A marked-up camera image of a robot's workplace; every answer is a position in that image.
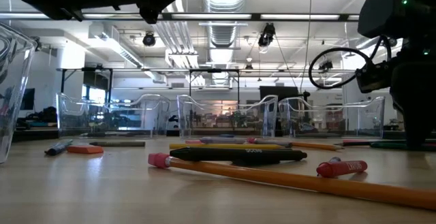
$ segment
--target table surface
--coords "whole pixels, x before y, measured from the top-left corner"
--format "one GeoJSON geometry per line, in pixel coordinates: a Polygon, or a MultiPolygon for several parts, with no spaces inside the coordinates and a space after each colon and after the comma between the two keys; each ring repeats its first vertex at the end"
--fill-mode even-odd
{"type": "MultiPolygon", "coordinates": [[[[147,140],[145,148],[105,148],[99,155],[45,157],[44,149],[54,142],[12,144],[9,159],[0,165],[1,224],[436,223],[436,212],[429,210],[148,165],[149,153],[169,152],[169,143],[180,143],[178,138],[147,140]]],[[[299,149],[307,159],[259,168],[314,176],[321,162],[338,156],[365,160],[369,167],[341,179],[436,188],[436,153],[299,149]]]]}

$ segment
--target plastic container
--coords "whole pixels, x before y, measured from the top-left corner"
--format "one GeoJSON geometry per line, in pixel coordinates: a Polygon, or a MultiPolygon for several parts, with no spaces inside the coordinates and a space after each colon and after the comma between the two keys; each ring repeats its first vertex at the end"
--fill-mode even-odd
{"type": "Polygon", "coordinates": [[[279,111],[283,136],[293,138],[381,138],[383,136],[384,97],[329,106],[310,106],[299,97],[287,98],[279,102],[279,111]]]}
{"type": "Polygon", "coordinates": [[[36,43],[0,23],[0,163],[7,159],[36,43]]]}
{"type": "Polygon", "coordinates": [[[131,103],[96,103],[57,94],[59,137],[140,139],[166,136],[170,100],[144,94],[131,103]]]}
{"type": "Polygon", "coordinates": [[[199,103],[188,95],[177,96],[180,137],[201,138],[235,135],[271,138],[275,136],[276,95],[255,104],[237,102],[199,103]]]}

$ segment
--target crayon label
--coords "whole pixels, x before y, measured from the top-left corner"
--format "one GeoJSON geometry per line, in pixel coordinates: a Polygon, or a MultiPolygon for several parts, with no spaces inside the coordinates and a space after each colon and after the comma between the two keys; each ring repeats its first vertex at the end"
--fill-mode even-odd
{"type": "Polygon", "coordinates": [[[261,149],[245,149],[247,153],[261,153],[261,149]]]}
{"type": "Polygon", "coordinates": [[[362,165],[360,162],[346,162],[349,170],[361,170],[362,165]]]}

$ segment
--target office room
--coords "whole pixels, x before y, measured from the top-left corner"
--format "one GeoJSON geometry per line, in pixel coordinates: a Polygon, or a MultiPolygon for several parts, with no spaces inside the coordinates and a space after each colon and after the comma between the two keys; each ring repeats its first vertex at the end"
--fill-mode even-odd
{"type": "Polygon", "coordinates": [[[0,0],[0,223],[434,223],[434,4],[0,0]]]}

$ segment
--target ceiling duct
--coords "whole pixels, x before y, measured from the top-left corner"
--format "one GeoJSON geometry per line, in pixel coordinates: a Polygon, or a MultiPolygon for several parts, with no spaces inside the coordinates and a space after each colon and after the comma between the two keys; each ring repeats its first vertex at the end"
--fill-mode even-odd
{"type": "MultiPolygon", "coordinates": [[[[115,27],[111,26],[107,29],[102,23],[93,22],[91,26],[89,26],[89,37],[100,39],[103,46],[115,51],[123,57],[123,59],[137,68],[149,68],[144,65],[140,57],[138,57],[133,50],[130,50],[127,45],[121,42],[120,33],[115,27]]],[[[157,72],[145,71],[144,73],[152,78],[154,83],[165,84],[167,81],[166,76],[158,74],[157,72]]]]}
{"type": "MultiPolygon", "coordinates": [[[[245,0],[203,0],[204,11],[208,13],[236,13],[242,12],[245,0]]],[[[233,49],[238,35],[237,26],[211,25],[207,28],[209,56],[216,65],[226,65],[232,60],[233,49]]],[[[223,74],[212,75],[215,84],[225,84],[223,74]]]]}

